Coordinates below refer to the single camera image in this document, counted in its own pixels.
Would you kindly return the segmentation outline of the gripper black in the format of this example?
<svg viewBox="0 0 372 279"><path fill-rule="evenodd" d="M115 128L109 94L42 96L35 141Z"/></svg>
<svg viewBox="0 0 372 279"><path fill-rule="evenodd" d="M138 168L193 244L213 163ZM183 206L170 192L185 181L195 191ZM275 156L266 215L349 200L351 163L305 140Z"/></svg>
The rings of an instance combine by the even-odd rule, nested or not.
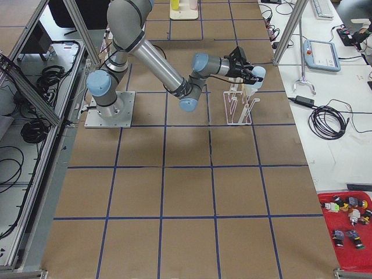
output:
<svg viewBox="0 0 372 279"><path fill-rule="evenodd" d="M263 77L249 74L254 66L246 61L244 50L237 46L229 55L224 56L229 62L229 70L226 77L242 78L243 83L247 85L259 85L263 82Z"/></svg>

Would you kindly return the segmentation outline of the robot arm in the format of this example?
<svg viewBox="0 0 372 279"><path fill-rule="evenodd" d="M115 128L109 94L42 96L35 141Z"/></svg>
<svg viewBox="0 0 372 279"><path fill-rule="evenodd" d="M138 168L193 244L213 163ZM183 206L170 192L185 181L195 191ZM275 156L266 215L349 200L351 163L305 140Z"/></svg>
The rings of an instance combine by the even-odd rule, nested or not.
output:
<svg viewBox="0 0 372 279"><path fill-rule="evenodd" d="M153 6L153 1L111 1L108 6L112 47L105 68L93 71L87 78L88 90L101 117L112 119L123 112L124 103L116 94L113 82L125 75L129 54L140 60L163 83L166 91L180 100L179 106L186 112L196 109L206 79L213 75L241 78L244 84L256 88L262 86L264 69L247 62L239 46L224 57L196 53L192 73L184 78L145 38L144 25Z"/></svg>

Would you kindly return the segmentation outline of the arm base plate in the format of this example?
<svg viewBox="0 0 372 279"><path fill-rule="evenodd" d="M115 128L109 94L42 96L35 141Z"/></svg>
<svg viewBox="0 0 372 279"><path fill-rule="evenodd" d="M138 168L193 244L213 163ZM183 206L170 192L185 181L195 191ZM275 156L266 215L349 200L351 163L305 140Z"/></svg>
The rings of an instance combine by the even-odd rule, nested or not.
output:
<svg viewBox="0 0 372 279"><path fill-rule="evenodd" d="M92 97L90 106L95 108L87 112L85 128L130 128L133 119L135 91L117 91L116 102L107 107L96 104Z"/></svg>

